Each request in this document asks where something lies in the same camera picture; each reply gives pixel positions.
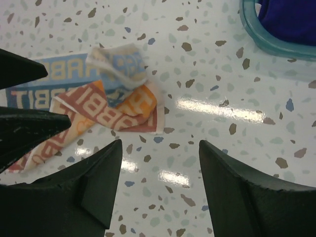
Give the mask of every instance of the white floor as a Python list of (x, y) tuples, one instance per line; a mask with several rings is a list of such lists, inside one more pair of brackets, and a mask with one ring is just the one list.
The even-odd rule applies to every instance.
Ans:
[(163, 90), (166, 133), (154, 140), (96, 125), (82, 145), (75, 141), (29, 173), (4, 173), (2, 183), (31, 182), (119, 136), (124, 161), (107, 237), (214, 236), (201, 139), (270, 175), (316, 187), (316, 64), (259, 50), (237, 0), (36, 3), (0, 3), (0, 48), (34, 58), (134, 42)]

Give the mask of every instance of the terrazzo floor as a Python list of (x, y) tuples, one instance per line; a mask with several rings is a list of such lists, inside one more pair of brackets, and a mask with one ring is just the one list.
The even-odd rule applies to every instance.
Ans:
[(259, 50), (241, 25), (237, 0), (0, 2), (0, 48), (22, 56), (130, 42), (163, 91), (165, 133), (96, 125), (44, 166), (3, 173), (1, 183), (32, 182), (122, 139), (106, 237), (214, 236), (201, 139), (267, 174), (316, 187), (316, 64)]

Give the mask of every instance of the purple cloth in bin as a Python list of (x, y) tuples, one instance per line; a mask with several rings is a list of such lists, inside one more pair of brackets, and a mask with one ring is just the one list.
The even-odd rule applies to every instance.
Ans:
[(316, 46), (316, 0), (259, 0), (259, 20), (276, 38)]

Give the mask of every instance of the black plastic claw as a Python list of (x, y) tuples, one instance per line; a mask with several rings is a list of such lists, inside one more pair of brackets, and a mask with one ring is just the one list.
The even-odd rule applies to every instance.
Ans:
[(3, 237), (104, 237), (122, 162), (116, 140), (92, 156), (31, 184), (0, 186)]
[(199, 158), (216, 237), (309, 237), (316, 233), (316, 188), (280, 180), (207, 141)]
[(43, 64), (0, 49), (0, 89), (23, 84), (48, 75)]
[(0, 173), (41, 142), (71, 126), (67, 115), (0, 107)]

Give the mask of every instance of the teal plastic container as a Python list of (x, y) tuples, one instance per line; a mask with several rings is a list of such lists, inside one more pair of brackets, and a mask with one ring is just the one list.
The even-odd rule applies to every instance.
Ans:
[(285, 42), (266, 31), (257, 17), (255, 3), (256, 0), (240, 0), (240, 19), (261, 50), (275, 56), (316, 61), (315, 46)]

